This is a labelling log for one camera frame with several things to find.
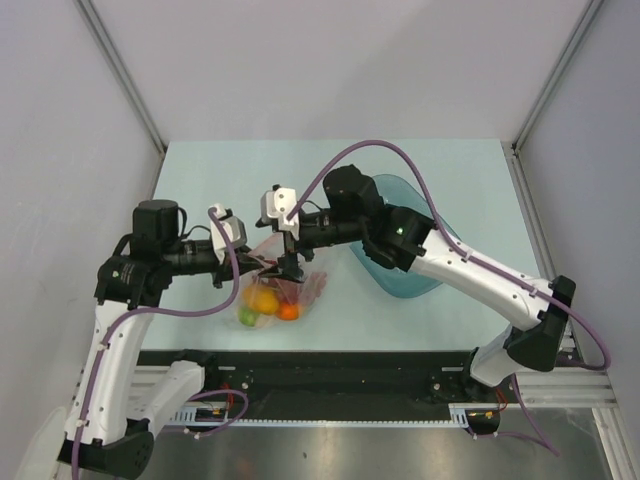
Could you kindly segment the purple toy grapes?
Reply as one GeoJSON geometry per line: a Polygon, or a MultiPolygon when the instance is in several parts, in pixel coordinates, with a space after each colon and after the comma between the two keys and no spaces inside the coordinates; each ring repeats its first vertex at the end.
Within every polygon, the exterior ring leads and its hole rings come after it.
{"type": "Polygon", "coordinates": [[[312,272],[303,283],[272,279],[269,284],[275,289],[280,301],[289,304],[311,306],[322,294],[327,283],[326,272],[312,272]]]}

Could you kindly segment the yellow toy lemon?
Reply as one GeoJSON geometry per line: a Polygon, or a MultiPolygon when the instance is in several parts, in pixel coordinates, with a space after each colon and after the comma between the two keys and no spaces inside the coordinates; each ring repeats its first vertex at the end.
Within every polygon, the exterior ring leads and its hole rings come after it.
{"type": "Polygon", "coordinates": [[[260,314],[274,315],[280,306],[275,291],[262,285],[250,285],[242,292],[245,305],[260,314]]]}

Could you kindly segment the clear pink zip top bag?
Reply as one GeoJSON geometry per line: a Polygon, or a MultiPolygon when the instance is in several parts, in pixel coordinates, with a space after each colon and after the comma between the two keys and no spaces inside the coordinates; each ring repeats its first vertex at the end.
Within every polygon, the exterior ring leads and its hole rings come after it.
{"type": "Polygon", "coordinates": [[[316,249],[314,258],[299,259],[302,281],[262,276],[258,270],[240,277],[239,292],[223,312],[225,325],[239,331],[291,323],[309,314],[327,286],[336,255],[316,249]]]}

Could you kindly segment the green orange toy mango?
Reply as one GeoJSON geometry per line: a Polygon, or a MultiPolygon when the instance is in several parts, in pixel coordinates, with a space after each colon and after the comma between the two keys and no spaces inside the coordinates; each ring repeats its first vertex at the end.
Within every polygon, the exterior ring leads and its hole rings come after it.
{"type": "Polygon", "coordinates": [[[237,311],[237,320],[248,328],[265,328],[278,322],[293,322],[301,317],[301,310],[297,304],[285,303],[275,312],[261,311],[241,305],[237,311]]]}

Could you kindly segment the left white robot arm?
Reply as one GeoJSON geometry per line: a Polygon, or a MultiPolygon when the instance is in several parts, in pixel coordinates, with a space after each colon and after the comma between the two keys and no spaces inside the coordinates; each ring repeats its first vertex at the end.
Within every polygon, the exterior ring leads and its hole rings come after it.
{"type": "Polygon", "coordinates": [[[185,350],[136,403],[129,391],[144,337],[157,315],[200,318],[230,307],[243,274],[261,264],[246,245],[244,223],[215,204],[208,210],[209,236],[192,240],[186,211],[172,200],[147,200],[134,208],[124,235],[97,274],[95,323],[90,350],[65,423],[58,460],[78,479],[88,470],[136,479],[155,440],[181,407],[237,391],[224,386],[214,355],[185,350]],[[178,276],[208,274],[215,287],[230,282],[221,304],[199,311],[161,307],[162,294],[178,276]]]}

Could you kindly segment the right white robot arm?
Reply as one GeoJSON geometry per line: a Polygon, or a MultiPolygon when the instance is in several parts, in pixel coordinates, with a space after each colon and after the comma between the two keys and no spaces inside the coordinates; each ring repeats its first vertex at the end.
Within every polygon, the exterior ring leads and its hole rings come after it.
{"type": "Polygon", "coordinates": [[[461,376],[469,399],[486,400],[506,377],[523,369],[554,369],[575,294],[573,280],[533,278],[464,252],[463,243],[434,218],[385,202],[374,180],[353,165],[330,171],[323,190],[329,206],[312,214],[294,209],[296,193],[290,188],[264,195],[261,219],[284,240],[278,277],[300,281],[298,260],[311,260],[314,249],[361,242],[365,255],[381,267],[448,284],[509,322],[502,334],[471,353],[461,376]]]}

